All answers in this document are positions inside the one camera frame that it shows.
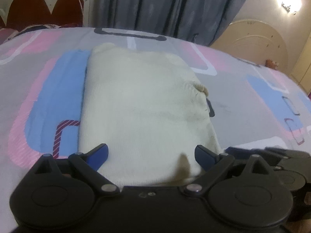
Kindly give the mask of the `orange plush toy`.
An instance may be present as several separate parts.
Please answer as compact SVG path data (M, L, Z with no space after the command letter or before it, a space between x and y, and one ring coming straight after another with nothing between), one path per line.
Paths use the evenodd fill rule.
M275 61L272 61L271 59L267 59L265 61L265 67L268 67L270 69L278 70L278 66L279 66L279 63L275 62Z

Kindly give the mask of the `cream arched headboard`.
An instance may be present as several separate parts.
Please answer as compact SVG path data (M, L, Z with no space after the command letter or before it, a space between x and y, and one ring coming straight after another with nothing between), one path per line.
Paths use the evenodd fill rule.
M267 23L244 19L229 24L211 48L258 65L272 61L277 70L285 72L288 52L282 36Z

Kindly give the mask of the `blue grey curtain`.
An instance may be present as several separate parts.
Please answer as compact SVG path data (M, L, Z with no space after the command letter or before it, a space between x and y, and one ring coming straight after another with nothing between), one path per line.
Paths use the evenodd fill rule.
M138 30L210 46L246 0L95 0L94 26Z

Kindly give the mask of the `cream knit sweater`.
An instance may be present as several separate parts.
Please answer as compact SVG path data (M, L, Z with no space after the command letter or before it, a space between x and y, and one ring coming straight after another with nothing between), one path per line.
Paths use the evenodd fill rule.
M222 152L208 91L177 55L93 48L86 68L78 149L109 149L99 173L119 187L189 183L202 174L195 147Z

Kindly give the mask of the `patterned pink blue bedsheet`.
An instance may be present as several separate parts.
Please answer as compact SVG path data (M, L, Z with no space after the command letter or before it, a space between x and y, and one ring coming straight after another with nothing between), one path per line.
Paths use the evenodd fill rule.
M281 72L145 32L58 28L22 33L1 44L1 232L16 227L9 198L37 159L77 151L87 58L103 43L181 57L209 91L222 148L310 152L310 99Z

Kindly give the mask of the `wall lamp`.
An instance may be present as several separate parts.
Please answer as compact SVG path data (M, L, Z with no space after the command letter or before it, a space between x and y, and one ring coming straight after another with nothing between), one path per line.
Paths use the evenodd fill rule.
M295 6L292 6L290 4L282 3L282 8L288 13L295 15L297 13L297 9Z

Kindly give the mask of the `cream wardrobe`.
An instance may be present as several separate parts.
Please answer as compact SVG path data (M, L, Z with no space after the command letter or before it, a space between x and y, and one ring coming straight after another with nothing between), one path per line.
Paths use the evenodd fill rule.
M290 78L307 94L310 94L310 63L311 63L311 34L290 73Z

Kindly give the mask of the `red white heart headboard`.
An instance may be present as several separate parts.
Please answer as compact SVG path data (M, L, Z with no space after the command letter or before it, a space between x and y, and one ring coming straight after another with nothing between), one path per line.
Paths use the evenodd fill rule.
M90 0L1 0L1 28L21 31L30 25L85 27Z

